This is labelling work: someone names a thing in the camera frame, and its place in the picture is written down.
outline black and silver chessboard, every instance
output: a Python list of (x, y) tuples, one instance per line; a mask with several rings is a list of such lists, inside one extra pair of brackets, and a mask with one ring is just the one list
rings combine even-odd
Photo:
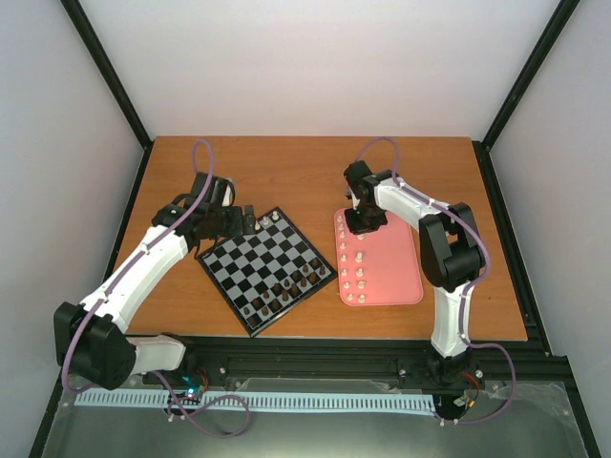
[(337, 278), (337, 272), (284, 212), (258, 219), (254, 236), (226, 239), (200, 264), (251, 337)]

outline wooden table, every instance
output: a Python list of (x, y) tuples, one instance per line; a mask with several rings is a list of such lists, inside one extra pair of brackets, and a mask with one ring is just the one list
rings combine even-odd
[[(158, 209), (193, 182), (190, 151), (196, 137), (158, 137), (141, 183), (118, 261), (123, 262)], [(336, 266), (333, 214), (349, 206), (343, 172), (364, 137), (208, 137), (217, 152), (215, 174), (232, 177), (239, 205), (261, 214), (280, 206), (306, 237)], [(490, 277), (474, 291), (471, 336), (476, 340), (526, 340), (526, 332), (501, 251), (484, 186), (468, 138), (397, 138), (400, 175), (429, 196), (468, 203), (493, 261)], [(392, 148), (381, 143), (365, 156), (374, 172), (392, 164)], [(207, 169), (201, 147), (200, 169)], [(417, 235), (414, 235), (416, 248)], [(209, 246), (207, 242), (202, 249)], [(338, 283), (326, 286), (267, 328), (262, 336), (428, 339), (433, 327), (432, 287), (423, 281), (416, 305), (349, 307)], [(246, 336), (219, 291), (193, 260), (179, 262), (138, 310), (130, 332)]]

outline robotic arm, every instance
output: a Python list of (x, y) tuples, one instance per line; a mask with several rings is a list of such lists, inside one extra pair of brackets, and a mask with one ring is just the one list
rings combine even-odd
[[(175, 231), (147, 248), (195, 203), (206, 179), (207, 174), (198, 173), (188, 195), (177, 196), (171, 204), (158, 211), (138, 248), (96, 291), (79, 305), (64, 302), (57, 308), (53, 325), (59, 364), (63, 364), (74, 332), (85, 315), (95, 304), (103, 301), (75, 348), (70, 366), (72, 373), (106, 389), (115, 389), (130, 375), (140, 372), (181, 368), (186, 375), (197, 369), (197, 362), (192, 361), (189, 355), (188, 342), (178, 336), (128, 338), (125, 332), (137, 309), (159, 280), (193, 248), (199, 251), (202, 239), (254, 234), (253, 207), (244, 206), (242, 214), (242, 208), (233, 205), (233, 183), (212, 177), (193, 213)], [(121, 281), (107, 296), (109, 285), (118, 275), (123, 275)]]
[[(464, 203), (448, 205), (435, 201), (411, 188), (403, 178), (393, 177), (390, 170), (374, 174), (362, 161), (353, 162), (344, 172), (352, 199), (352, 208), (345, 211), (348, 229), (353, 234), (377, 231), (387, 224), (390, 211), (420, 234), (422, 270), (434, 287), (435, 322), (432, 347), (439, 358), (433, 363), (437, 379), (446, 368), (458, 365), (467, 346), (471, 292), (465, 298), (462, 318), (460, 301), (466, 286), (479, 276), (485, 265), (484, 256), (475, 240), (449, 216), (433, 207), (443, 206), (466, 221), (477, 233), (474, 215)], [(450, 242), (448, 235), (456, 236)]]

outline wire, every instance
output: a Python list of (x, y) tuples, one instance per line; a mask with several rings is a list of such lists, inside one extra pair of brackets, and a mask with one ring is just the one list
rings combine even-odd
[[(415, 198), (416, 200), (419, 200), (421, 203), (427, 205), (427, 206), (431, 206), (432, 208), (434, 208), (435, 210), (443, 213), (444, 215), (450, 217), (451, 220), (457, 222), (465, 231), (467, 231), (467, 233), (475, 240), (475, 242), (477, 243), (477, 246), (479, 247), (479, 249), (481, 250), (483, 256), (484, 256), (484, 271), (481, 273), (481, 275), (476, 278), (475, 280), (469, 282), (467, 284), (467, 286), (465, 286), (465, 288), (463, 289), (462, 294), (460, 295), (460, 305), (458, 308), (458, 329), (459, 329), (459, 333), (460, 333), (460, 339), (462, 340), (462, 342), (473, 349), (485, 349), (485, 348), (494, 348), (499, 350), (501, 353), (503, 353), (503, 356), (505, 356), (505, 359), (507, 360), (507, 364), (509, 365), (509, 370), (511, 372), (511, 376), (512, 376), (512, 390), (511, 393), (509, 395), (509, 398), (507, 398), (507, 401), (505, 401), (505, 403), (495, 412), (491, 413), (490, 415), (486, 415), (485, 417), (479, 418), (477, 420), (471, 420), (471, 421), (466, 421), (466, 422), (459, 422), (460, 425), (477, 425), (480, 423), (484, 423), (487, 422), (488, 420), (492, 420), (494, 417), (497, 417), (498, 415), (500, 415), (502, 412), (504, 412), (505, 410), (507, 410), (507, 408), (509, 407), (509, 405), (511, 404), (511, 402), (514, 400), (515, 396), (516, 396), (516, 367), (514, 366), (514, 362), (512, 361), (512, 357), (510, 356), (509, 352), (505, 349), (505, 347), (503, 347), (502, 345), (498, 344), (498, 343), (472, 343), (468, 337), (467, 334), (465, 332), (464, 329), (464, 318), (465, 318), (465, 308), (466, 308), (466, 303), (467, 303), (467, 298), (469, 297), (469, 294), (472, 293), (472, 290), (481, 282), (483, 281), (486, 277), (488, 277), (488, 275), (490, 275), (490, 269), (492, 266), (492, 262), (490, 259), (490, 254), (488, 253), (488, 250), (486, 249), (486, 245), (484, 245), (483, 240), (480, 238), (480, 236), (477, 234), (477, 232), (466, 222), (464, 221), (462, 218), (460, 218), (459, 216), (455, 215), (454, 213), (452, 213), (450, 210), (448, 210), (445, 206), (440, 205), (439, 203), (437, 203), (435, 200), (429, 198), (428, 196), (422, 194), (420, 191), (413, 189), (409, 184), (407, 184), (405, 181), (400, 181), (399, 178), (397, 177), (397, 169), (399, 166), (399, 146), (396, 142), (396, 140), (394, 140), (394, 138), (391, 137), (387, 137), (387, 136), (380, 136), (377, 137), (371, 141), (369, 141), (364, 147), (363, 149), (361, 149), (361, 151), (359, 152), (358, 156), (356, 157), (355, 160), (359, 160), (364, 154), (365, 151), (373, 144), (379, 142), (379, 141), (387, 141), (389, 142), (393, 147), (394, 147), (394, 162), (392, 163), (392, 180), (394, 181), (394, 183), (399, 186), (399, 189), (401, 189), (404, 193), (406, 193), (408, 196)], [(440, 420), (443, 421), (443, 419), (441, 417), (439, 417), (439, 415), (437, 415), (435, 413), (435, 417)]]
[(200, 377), (203, 380), (203, 392), (205, 393), (210, 388), (210, 381), (208, 380), (208, 371), (204, 367), (200, 371), (198, 371), (198, 374), (200, 374)]
[(477, 399), (477, 396), (479, 396), (479, 382), (477, 381), (477, 379), (471, 375), (469, 372), (462, 372), (462, 376), (465, 377), (466, 379), (468, 379), (471, 383), (474, 384), (475, 389), (477, 390), (477, 392), (475, 393), (475, 396), (473, 398), (473, 400), (475, 401)]
[[(146, 245), (146, 247), (145, 247), (146, 250), (150, 250), (155, 245), (157, 245), (168, 234), (173, 232), (179, 224), (181, 224), (185, 219), (187, 219), (189, 217), (189, 215), (191, 215), (191, 213), (193, 213), (193, 211), (200, 204), (201, 200), (203, 199), (203, 196), (204, 196), (205, 192), (208, 189), (208, 186), (210, 186), (210, 181), (212, 180), (212, 176), (214, 174), (215, 154), (214, 154), (214, 148), (212, 147), (210, 142), (208, 142), (208, 140), (206, 140), (204, 138), (200, 138), (199, 140), (197, 140), (195, 142), (195, 144), (193, 145), (193, 149), (191, 150), (191, 162), (193, 164), (193, 168), (194, 168), (195, 172), (197, 172), (198, 171), (198, 166), (197, 166), (197, 161), (196, 161), (196, 152), (197, 152), (198, 147), (201, 144), (206, 145), (206, 147), (208, 149), (208, 154), (210, 155), (210, 166), (209, 166), (209, 170), (208, 170), (208, 177), (207, 177), (206, 181), (203, 184), (203, 188), (201, 188), (201, 191), (200, 191), (199, 195), (197, 196), (197, 198), (195, 199), (194, 204), (189, 209), (187, 209), (187, 211), (184, 212), (184, 214), (182, 214), (182, 216), (180, 218), (178, 218), (172, 225), (170, 225), (170, 227), (168, 227), (165, 231), (163, 231), (156, 238), (154, 238), (151, 242), (149, 242)], [(85, 386), (83, 386), (83, 387), (81, 387), (79, 389), (72, 388), (70, 386), (70, 381), (68, 380), (68, 376), (69, 376), (69, 373), (70, 373), (70, 364), (72, 363), (72, 359), (73, 359), (73, 356), (74, 356), (74, 352), (76, 350), (76, 346), (78, 345), (78, 342), (79, 342), (81, 336), (83, 335), (83, 332), (85, 331), (85, 328), (87, 327), (87, 325), (89, 324), (91, 319), (94, 317), (95, 312), (105, 302), (105, 299), (107, 299), (108, 296), (110, 296), (113, 293), (113, 291), (115, 290), (115, 288), (118, 285), (118, 283), (125, 277), (125, 275), (130, 271), (130, 269), (134, 265), (136, 265), (136, 263), (144, 255), (145, 255), (145, 251), (144, 250), (138, 251), (136, 253), (136, 255), (133, 258), (131, 258), (127, 262), (127, 264), (125, 264), (125, 266), (119, 272), (115, 273), (115, 278), (113, 279), (113, 281), (111, 281), (111, 283), (108, 285), (108, 287), (105, 290), (106, 298), (100, 298), (100, 299), (98, 299), (95, 302), (94, 306), (89, 310), (89, 312), (87, 312), (87, 314), (85, 315), (85, 317), (81, 321), (80, 325), (78, 326), (78, 328), (74, 332), (73, 338), (70, 341), (70, 344), (68, 345), (68, 350), (66, 351), (66, 356), (64, 357), (64, 363), (63, 363), (63, 365), (61, 367), (61, 383), (62, 383), (62, 386), (63, 386), (65, 391), (67, 391), (67, 392), (69, 392), (71, 394), (79, 394), (79, 393), (82, 393), (83, 391), (86, 391), (87, 389), (91, 388), (92, 386), (94, 386), (94, 384), (89, 384), (89, 385), (85, 385)]]
[[(191, 423), (191, 425), (199, 429), (201, 432), (209, 436), (212, 436), (212, 437), (230, 438), (230, 437), (239, 436), (240, 434), (245, 432), (246, 429), (248, 428), (248, 424), (250, 423), (250, 409), (248, 408), (248, 403), (246, 402), (244, 398), (240, 396), (236, 396), (235, 394), (224, 394), (222, 396), (219, 396), (218, 398), (213, 399), (209, 403), (206, 403), (203, 406), (198, 407), (197, 409), (193, 410), (192, 412), (188, 412), (182, 405), (182, 402), (180, 401), (178, 394), (176, 394), (174, 389), (172, 389), (172, 387), (170, 386), (166, 378), (163, 377), (163, 375), (161, 375), (161, 373), (156, 370), (151, 371), (151, 373), (155, 374), (157, 378), (161, 381), (161, 383), (165, 386), (165, 389), (168, 390), (168, 392), (170, 393), (170, 396), (172, 397), (172, 400), (174, 401), (174, 404), (176, 405), (176, 407), (179, 408), (180, 413), (184, 415), (184, 418), (186, 418)], [(208, 429), (207, 427), (203, 427), (202, 425), (200, 425), (198, 422), (195, 421), (195, 417), (197, 415), (204, 412), (210, 406), (213, 406), (214, 404), (220, 403), (225, 400), (237, 401), (238, 403), (242, 404), (244, 407), (244, 413), (245, 413), (244, 421), (242, 423), (242, 426), (239, 429), (233, 432), (229, 432), (229, 433), (222, 433), (222, 432), (213, 431), (211, 429)]]

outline pink board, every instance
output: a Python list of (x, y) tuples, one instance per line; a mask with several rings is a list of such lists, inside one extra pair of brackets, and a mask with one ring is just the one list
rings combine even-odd
[(386, 226), (355, 236), (348, 230), (344, 210), (338, 210), (334, 217), (342, 301), (354, 306), (420, 302), (422, 280), (410, 226), (387, 212), (389, 223)]

